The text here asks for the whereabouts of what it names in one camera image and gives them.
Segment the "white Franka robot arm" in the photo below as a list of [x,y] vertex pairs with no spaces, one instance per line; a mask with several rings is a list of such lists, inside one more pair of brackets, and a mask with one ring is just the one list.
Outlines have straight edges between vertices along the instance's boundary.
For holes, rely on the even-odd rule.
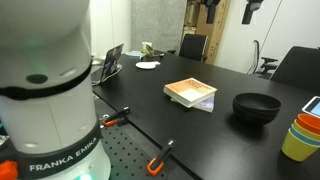
[[108,180],[90,0],[0,0],[0,118],[19,180]]

